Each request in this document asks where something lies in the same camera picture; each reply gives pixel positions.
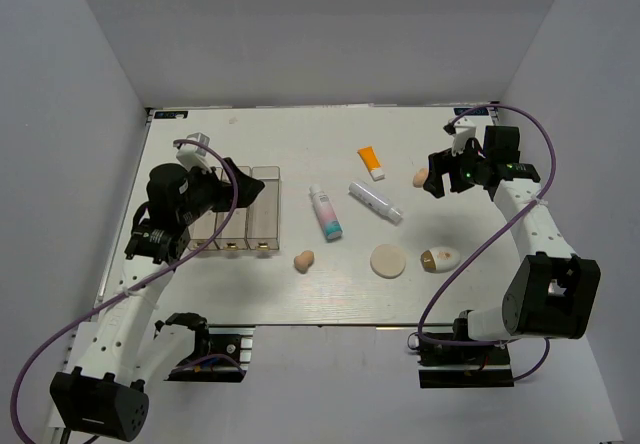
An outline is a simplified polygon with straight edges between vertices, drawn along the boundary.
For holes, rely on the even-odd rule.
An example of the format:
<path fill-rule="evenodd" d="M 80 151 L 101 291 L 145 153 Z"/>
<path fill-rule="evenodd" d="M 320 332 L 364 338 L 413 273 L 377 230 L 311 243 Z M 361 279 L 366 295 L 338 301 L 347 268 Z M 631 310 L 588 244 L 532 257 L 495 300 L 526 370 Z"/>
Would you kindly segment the white spray bottle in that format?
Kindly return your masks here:
<path fill-rule="evenodd" d="M 398 224 L 403 219 L 403 212 L 389 198 L 368 184 L 359 180 L 352 181 L 348 191 L 359 202 L 393 224 Z"/>

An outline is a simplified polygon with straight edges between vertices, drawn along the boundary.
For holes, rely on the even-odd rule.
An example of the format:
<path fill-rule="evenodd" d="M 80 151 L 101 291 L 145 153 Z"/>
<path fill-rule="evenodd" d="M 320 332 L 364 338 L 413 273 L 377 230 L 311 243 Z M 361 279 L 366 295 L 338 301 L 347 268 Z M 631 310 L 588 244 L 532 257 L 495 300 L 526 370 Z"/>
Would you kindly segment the orange tube white cap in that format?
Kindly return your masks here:
<path fill-rule="evenodd" d="M 379 181 L 386 177 L 378 157 L 371 146 L 360 148 L 357 154 L 362 159 L 371 179 L 373 181 Z"/>

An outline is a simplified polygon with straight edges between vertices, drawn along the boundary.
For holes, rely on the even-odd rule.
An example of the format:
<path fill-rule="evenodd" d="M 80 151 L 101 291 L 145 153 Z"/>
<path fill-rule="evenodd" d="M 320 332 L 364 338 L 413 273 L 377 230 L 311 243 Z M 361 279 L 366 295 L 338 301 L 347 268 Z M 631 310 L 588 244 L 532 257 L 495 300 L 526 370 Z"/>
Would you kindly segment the white egg bottle gold cap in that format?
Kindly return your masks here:
<path fill-rule="evenodd" d="M 421 254 L 420 262 L 427 272 L 443 273 L 455 269 L 460 259 L 458 250 L 447 246 L 435 246 Z"/>

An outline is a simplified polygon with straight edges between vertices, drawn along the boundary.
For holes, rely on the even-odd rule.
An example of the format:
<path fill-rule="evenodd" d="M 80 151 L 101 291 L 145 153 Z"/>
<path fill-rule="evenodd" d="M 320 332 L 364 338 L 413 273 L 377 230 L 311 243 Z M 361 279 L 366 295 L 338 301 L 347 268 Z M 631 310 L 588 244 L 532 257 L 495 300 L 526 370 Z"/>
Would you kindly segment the pink teal gradient bottle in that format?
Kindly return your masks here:
<path fill-rule="evenodd" d="M 342 237 L 343 230 L 328 195 L 317 184 L 309 187 L 313 209 L 327 241 Z"/>

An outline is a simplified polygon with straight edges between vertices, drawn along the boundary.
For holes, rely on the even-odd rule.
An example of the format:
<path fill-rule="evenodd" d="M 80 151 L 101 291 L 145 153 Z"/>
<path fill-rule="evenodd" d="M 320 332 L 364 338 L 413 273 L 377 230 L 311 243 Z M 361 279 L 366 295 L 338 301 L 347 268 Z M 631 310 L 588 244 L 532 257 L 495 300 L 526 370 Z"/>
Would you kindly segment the beige gourd makeup sponge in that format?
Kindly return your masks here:
<path fill-rule="evenodd" d="M 294 268 L 301 274 L 305 274 L 315 261 L 314 252 L 305 250 L 294 258 Z"/>

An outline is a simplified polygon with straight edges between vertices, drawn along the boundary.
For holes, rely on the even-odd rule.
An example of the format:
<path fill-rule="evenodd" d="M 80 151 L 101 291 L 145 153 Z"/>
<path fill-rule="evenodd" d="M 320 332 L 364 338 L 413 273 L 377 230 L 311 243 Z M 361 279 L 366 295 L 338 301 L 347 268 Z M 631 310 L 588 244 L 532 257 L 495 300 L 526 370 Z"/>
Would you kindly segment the round beige powder puff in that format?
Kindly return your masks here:
<path fill-rule="evenodd" d="M 395 279 L 406 268 L 405 252 L 398 246 L 381 244 L 371 253 L 370 267 L 376 275 L 382 278 Z"/>

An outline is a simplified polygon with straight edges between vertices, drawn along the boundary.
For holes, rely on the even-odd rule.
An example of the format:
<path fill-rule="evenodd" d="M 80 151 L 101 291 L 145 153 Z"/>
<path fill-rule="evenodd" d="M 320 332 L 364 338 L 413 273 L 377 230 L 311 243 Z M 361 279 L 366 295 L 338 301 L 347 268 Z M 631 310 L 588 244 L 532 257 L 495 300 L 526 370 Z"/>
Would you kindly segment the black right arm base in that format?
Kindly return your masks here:
<path fill-rule="evenodd" d="M 417 333 L 407 339 L 418 357 L 421 389 L 476 389 L 514 386 L 509 352 L 495 346 L 451 347 L 428 344 Z"/>

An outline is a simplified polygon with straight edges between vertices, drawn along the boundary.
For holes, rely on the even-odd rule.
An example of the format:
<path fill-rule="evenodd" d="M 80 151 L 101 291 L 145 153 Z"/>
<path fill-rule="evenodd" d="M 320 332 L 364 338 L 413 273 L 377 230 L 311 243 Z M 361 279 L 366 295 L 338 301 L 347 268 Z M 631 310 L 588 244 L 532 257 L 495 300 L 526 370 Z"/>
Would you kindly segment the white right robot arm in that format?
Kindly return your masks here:
<path fill-rule="evenodd" d="M 540 193 L 536 168 L 520 162 L 520 134 L 489 126 L 478 140 L 472 124 L 448 124 L 450 148 L 429 157 L 425 191 L 440 198 L 442 178 L 451 189 L 483 188 L 509 224 L 521 264 L 502 301 L 461 314 L 451 338 L 453 354 L 472 363 L 491 343 L 514 338 L 579 339 L 585 332 L 599 286 L 596 261 L 579 257 L 556 226 Z"/>

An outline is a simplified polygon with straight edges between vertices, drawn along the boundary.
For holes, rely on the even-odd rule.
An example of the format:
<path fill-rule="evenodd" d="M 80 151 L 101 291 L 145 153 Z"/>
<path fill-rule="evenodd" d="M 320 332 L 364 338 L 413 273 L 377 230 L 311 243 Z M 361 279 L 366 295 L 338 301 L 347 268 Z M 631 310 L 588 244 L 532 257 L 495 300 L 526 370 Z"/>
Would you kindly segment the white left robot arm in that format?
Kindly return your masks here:
<path fill-rule="evenodd" d="M 157 322 L 152 343 L 142 341 L 186 253 L 190 226 L 208 212 L 232 216 L 265 188 L 229 158 L 222 171 L 224 179 L 202 159 L 151 170 L 147 199 L 136 211 L 125 248 L 118 291 L 73 370 L 57 373 L 50 385 L 68 430 L 131 442 L 147 418 L 152 382 L 187 363 L 210 359 L 207 321 L 195 313 L 175 313 Z"/>

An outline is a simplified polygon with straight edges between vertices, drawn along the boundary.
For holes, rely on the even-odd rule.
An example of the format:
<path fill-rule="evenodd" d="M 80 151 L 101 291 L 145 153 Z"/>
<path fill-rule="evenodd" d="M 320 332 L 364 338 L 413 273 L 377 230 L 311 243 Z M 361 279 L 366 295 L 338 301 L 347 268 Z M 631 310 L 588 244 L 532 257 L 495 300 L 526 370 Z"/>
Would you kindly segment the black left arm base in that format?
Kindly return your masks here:
<path fill-rule="evenodd" d="M 196 340 L 194 352 L 183 359 L 167 381 L 241 383 L 248 371 L 254 327 L 210 326 Z"/>

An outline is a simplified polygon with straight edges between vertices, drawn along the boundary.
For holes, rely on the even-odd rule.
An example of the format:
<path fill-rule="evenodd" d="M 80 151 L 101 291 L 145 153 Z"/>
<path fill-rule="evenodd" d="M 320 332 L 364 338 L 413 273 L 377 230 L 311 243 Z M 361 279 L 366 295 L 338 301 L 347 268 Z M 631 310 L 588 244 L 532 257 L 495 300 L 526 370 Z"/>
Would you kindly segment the clear organizer middle compartment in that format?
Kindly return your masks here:
<path fill-rule="evenodd" d="M 251 177 L 251 168 L 249 166 L 239 166 L 239 169 Z M 217 175 L 223 183 L 230 183 L 228 177 L 222 168 L 217 170 Z M 226 219 L 227 213 L 220 212 L 216 214 L 216 229 Z M 245 251 L 249 246 L 246 241 L 247 227 L 247 209 L 237 208 L 227 225 L 214 240 L 216 246 L 223 251 Z"/>

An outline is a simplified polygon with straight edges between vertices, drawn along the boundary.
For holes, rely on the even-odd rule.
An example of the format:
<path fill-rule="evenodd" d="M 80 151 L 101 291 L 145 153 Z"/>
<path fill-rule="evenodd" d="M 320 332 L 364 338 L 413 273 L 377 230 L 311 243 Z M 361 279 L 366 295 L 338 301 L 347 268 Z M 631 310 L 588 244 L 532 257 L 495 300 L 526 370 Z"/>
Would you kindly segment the blue label sticker right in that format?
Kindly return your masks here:
<path fill-rule="evenodd" d="M 453 112 L 456 116 L 489 116 L 489 111 L 486 107 L 454 107 Z"/>

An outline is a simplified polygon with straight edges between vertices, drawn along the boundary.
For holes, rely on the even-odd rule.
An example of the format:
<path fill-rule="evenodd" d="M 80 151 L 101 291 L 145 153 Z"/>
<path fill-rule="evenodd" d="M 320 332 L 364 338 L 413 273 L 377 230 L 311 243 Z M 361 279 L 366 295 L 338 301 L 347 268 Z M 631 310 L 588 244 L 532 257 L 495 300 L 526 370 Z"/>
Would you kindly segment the blue label sticker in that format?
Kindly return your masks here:
<path fill-rule="evenodd" d="M 489 116 L 489 111 L 486 107 L 454 107 L 453 112 L 456 116 Z"/>
<path fill-rule="evenodd" d="M 156 111 L 154 113 L 155 119 L 186 119 L 188 112 L 186 110 L 177 111 Z"/>

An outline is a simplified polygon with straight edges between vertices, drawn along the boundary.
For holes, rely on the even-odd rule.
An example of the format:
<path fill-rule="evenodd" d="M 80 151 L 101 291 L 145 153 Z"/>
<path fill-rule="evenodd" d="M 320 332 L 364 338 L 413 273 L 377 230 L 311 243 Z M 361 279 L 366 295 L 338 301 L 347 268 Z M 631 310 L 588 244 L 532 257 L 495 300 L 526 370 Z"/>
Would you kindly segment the blue label sticker left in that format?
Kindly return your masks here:
<path fill-rule="evenodd" d="M 155 119 L 186 119 L 188 112 L 186 110 L 177 111 L 156 111 L 154 113 Z"/>

